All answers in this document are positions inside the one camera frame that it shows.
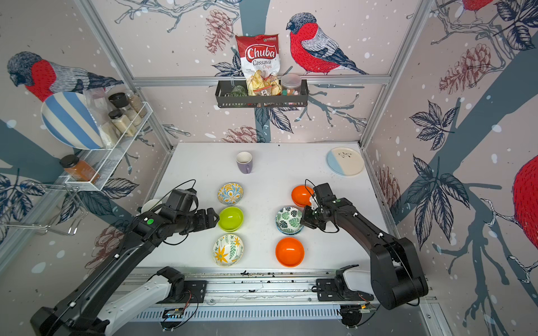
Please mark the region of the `blue yellow patterned bowl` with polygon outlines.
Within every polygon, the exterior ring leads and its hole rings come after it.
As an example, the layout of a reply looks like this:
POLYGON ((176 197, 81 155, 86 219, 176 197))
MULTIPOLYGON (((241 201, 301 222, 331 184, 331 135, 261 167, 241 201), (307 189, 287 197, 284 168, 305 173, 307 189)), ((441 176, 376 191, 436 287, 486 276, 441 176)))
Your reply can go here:
POLYGON ((242 200, 244 189, 239 183, 226 183, 219 189, 217 199, 221 204, 234 205, 242 200))

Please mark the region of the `yellow flower bowl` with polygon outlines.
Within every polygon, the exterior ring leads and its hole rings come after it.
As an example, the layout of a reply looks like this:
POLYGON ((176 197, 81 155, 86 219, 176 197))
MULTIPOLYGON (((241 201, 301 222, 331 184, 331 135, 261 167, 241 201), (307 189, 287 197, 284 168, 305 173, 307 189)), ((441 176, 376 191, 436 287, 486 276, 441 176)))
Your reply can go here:
POLYGON ((238 235, 226 234, 214 243, 212 257, 219 267, 231 267, 241 260, 244 252, 242 239, 238 235))

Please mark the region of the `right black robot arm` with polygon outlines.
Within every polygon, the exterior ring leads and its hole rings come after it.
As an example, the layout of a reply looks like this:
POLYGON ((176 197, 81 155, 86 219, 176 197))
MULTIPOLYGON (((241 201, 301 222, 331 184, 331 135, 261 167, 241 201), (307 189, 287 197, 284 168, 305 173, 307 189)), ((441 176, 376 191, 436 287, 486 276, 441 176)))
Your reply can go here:
POLYGON ((370 257, 370 284, 374 297, 388 310, 419 301, 429 292, 427 280, 413 243, 381 230, 362 215, 350 200, 338 198, 328 183, 314 187, 315 209, 305 206, 301 224, 326 232, 346 231, 370 257))

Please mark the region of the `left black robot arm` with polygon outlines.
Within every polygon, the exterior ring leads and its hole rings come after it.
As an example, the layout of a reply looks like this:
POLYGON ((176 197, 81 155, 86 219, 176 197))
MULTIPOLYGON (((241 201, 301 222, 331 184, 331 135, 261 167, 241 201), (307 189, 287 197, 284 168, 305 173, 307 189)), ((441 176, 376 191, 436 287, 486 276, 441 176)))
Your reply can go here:
POLYGON ((31 318, 36 335, 104 335, 112 320, 102 310, 127 276, 175 233, 188 235, 214 228, 213 208, 199 209, 196 190, 174 189, 165 204, 134 218, 119 246, 66 298, 42 307, 31 318))

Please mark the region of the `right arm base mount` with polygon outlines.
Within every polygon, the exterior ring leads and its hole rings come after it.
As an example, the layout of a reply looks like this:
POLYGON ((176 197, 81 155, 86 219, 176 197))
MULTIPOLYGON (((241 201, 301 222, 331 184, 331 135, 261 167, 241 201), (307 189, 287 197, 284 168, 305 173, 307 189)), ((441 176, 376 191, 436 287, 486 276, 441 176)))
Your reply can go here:
POLYGON ((332 278, 315 281, 311 291, 316 293, 320 302, 373 301, 374 290, 371 285, 371 272, 359 265, 349 265, 335 271, 332 278))

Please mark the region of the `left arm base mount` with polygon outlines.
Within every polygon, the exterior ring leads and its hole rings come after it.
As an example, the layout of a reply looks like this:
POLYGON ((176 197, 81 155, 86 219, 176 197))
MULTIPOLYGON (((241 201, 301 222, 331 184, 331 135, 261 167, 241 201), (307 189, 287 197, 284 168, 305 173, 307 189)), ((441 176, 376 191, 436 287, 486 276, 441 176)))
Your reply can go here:
POLYGON ((173 267, 158 270, 148 281, 156 277, 166 279, 166 283, 170 285, 168 294, 157 304, 187 303, 193 298, 197 298, 199 303, 204 302, 207 280, 185 280, 185 275, 173 267))

